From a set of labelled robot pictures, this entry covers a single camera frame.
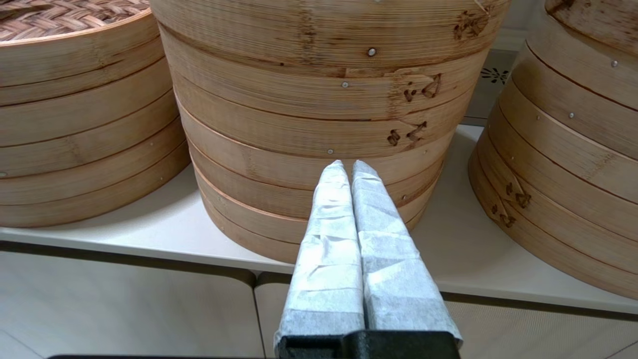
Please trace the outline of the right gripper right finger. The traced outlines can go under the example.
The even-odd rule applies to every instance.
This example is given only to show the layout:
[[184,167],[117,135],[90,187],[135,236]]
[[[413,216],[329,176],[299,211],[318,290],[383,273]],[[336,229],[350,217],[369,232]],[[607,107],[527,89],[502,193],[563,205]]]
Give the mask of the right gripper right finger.
[[367,328],[445,332],[461,345],[460,330],[379,174],[363,161],[353,164],[352,174]]

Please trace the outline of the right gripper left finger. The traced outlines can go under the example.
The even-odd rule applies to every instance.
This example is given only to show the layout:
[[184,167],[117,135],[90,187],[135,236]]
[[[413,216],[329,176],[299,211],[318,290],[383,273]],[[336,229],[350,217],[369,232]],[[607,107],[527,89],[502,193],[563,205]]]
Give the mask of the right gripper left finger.
[[348,174],[322,171],[274,345],[285,337],[344,336],[365,329],[364,289]]

